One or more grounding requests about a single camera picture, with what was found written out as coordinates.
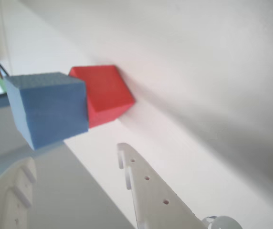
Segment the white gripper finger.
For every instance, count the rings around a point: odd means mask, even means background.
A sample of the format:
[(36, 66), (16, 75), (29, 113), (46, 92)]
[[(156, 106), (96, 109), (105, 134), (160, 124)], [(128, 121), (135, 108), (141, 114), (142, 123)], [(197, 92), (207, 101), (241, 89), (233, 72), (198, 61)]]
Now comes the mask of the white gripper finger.
[(36, 182), (36, 164), (31, 157), (12, 164), (0, 175), (0, 229), (28, 228)]
[(131, 190), (139, 229), (240, 229), (228, 216), (198, 219), (151, 165), (129, 144), (117, 145), (120, 169)]

